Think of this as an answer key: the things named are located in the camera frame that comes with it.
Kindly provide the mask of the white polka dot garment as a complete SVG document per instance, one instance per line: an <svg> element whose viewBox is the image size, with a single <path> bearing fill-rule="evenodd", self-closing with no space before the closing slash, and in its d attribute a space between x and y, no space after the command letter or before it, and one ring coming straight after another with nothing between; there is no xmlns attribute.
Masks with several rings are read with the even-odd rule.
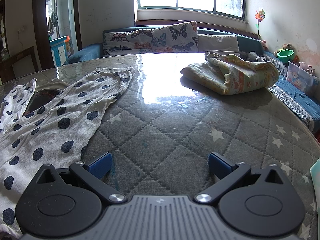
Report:
<svg viewBox="0 0 320 240"><path fill-rule="evenodd" d="M134 69L97 68L50 102L26 113L36 79L17 85L1 101L1 238L21 236L15 207L43 164L79 161L108 106L128 88Z"/></svg>

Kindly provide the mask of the grey quilted star table cover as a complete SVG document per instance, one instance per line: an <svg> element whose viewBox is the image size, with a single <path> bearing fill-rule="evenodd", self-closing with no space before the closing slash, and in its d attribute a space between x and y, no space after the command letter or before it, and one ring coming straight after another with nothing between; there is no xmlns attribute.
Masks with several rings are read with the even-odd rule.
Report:
<svg viewBox="0 0 320 240"><path fill-rule="evenodd" d="M276 164L305 206L298 237L318 239L318 204L311 166L319 143L271 88L220 95L181 74L204 54L112 56L36 72L1 86L1 101L17 85L36 79L25 112L50 102L97 68L133 68L128 88L110 104L79 161L112 154L104 176L127 198L135 195L188 195L216 183L208 157L216 152L253 169Z"/></svg>

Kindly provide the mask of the folded yellow patterned blanket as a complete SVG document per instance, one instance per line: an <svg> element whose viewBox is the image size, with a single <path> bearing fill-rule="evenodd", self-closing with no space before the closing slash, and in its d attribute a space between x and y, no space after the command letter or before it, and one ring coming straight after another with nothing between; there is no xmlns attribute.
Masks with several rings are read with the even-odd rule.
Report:
<svg viewBox="0 0 320 240"><path fill-rule="evenodd" d="M191 81L220 94L235 95L273 86L280 73L269 62L245 61L234 54L204 53L203 63L189 64L181 74Z"/></svg>

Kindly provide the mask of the clear plastic storage box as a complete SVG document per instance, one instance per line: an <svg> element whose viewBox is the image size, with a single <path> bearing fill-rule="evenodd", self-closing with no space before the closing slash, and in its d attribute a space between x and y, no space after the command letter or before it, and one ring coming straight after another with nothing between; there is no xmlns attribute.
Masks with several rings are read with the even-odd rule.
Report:
<svg viewBox="0 0 320 240"><path fill-rule="evenodd" d="M319 85L319 77L313 76L289 62L286 80L308 96L313 96Z"/></svg>

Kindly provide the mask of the grey plush toy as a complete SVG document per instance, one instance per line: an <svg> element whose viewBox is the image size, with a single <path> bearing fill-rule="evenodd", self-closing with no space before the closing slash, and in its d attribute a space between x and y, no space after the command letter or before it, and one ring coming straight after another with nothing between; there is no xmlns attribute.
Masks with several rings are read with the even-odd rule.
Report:
<svg viewBox="0 0 320 240"><path fill-rule="evenodd" d="M264 56L259 56L255 51L251 51L248 54L247 61L251 61L251 62L267 62L267 59Z"/></svg>

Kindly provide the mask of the plain white cushion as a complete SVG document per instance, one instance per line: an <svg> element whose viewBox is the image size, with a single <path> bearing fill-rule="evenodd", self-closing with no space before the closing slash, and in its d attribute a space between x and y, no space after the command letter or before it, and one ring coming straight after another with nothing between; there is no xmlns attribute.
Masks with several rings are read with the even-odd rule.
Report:
<svg viewBox="0 0 320 240"><path fill-rule="evenodd" d="M240 54L238 39L235 35L199 34L199 51L214 50L219 54Z"/></svg>

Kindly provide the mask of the green plastic bowl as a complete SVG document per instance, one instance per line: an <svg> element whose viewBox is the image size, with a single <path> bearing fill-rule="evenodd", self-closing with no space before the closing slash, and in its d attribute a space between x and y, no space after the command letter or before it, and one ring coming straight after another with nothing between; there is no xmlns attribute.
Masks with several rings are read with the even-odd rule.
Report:
<svg viewBox="0 0 320 240"><path fill-rule="evenodd" d="M284 49L277 53L277 57L282 63L288 63L295 58L295 52L291 49Z"/></svg>

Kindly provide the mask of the blue white cabinet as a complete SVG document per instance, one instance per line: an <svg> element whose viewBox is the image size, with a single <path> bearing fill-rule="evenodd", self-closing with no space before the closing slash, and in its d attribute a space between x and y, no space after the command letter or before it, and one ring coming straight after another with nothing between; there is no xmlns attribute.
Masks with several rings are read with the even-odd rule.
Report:
<svg viewBox="0 0 320 240"><path fill-rule="evenodd" d="M49 42L51 52L52 52L54 67L62 66L67 60L67 49L65 44L66 39L67 39L67 36L63 36L63 37L51 40Z"/></svg>

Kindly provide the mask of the brown teddy bear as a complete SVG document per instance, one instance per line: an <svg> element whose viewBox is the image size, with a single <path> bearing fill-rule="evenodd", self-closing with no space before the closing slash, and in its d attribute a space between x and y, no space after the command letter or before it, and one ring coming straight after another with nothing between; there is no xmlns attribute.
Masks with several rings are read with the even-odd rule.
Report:
<svg viewBox="0 0 320 240"><path fill-rule="evenodd" d="M277 51L274 52L274 57L278 59L277 57L277 53L280 52L281 50L284 50L284 49L291 49L294 51L294 47L291 43L286 43L283 45L282 48L278 49ZM295 58L292 60L292 61L289 61L289 62L292 62L292 63L297 63L299 61L299 57L297 56L296 52L295 52Z"/></svg>

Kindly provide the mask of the butterfly print pillow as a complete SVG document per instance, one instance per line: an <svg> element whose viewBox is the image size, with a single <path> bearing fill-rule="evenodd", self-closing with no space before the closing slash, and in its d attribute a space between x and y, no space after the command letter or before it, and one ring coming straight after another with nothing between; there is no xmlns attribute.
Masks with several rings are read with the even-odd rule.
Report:
<svg viewBox="0 0 320 240"><path fill-rule="evenodd" d="M103 55L146 53L197 53L196 22L183 22L155 29L113 31L103 34Z"/></svg>

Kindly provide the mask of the blue sofa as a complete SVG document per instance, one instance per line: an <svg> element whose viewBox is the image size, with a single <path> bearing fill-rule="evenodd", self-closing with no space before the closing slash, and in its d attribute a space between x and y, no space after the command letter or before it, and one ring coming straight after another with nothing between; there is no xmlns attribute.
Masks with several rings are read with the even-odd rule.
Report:
<svg viewBox="0 0 320 240"><path fill-rule="evenodd" d="M285 62L266 48L264 41L250 37L198 28L195 22L164 27L129 27L103 31L103 41L91 44L69 57L65 63L77 63L107 56L145 53L204 53L236 55L243 60L269 61L278 70L279 81L271 88L304 125L319 131L319 101L313 97L319 78L296 65L293 57Z"/></svg>

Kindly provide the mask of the colourful pinwheel toy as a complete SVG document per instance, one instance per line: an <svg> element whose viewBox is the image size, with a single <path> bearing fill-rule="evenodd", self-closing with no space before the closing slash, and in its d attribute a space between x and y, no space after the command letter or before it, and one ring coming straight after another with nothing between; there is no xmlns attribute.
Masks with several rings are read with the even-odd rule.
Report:
<svg viewBox="0 0 320 240"><path fill-rule="evenodd" d="M260 36L260 29L259 29L259 25L260 25L260 22L262 22L265 18L265 11L264 9L261 9L259 11L256 11L256 14L255 14L255 19L257 20L257 23L256 23L256 28L257 28L257 32L258 32L258 37Z"/></svg>

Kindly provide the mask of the dark wooden door frame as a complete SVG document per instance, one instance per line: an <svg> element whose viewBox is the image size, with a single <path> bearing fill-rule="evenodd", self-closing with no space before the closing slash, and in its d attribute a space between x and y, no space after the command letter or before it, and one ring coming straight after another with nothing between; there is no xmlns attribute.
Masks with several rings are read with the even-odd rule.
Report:
<svg viewBox="0 0 320 240"><path fill-rule="evenodd" d="M82 49L82 40L79 20L79 3L73 0L75 33L78 49ZM50 52L49 38L46 26L45 0L32 0L33 23L36 48L42 70L54 68L52 53Z"/></svg>

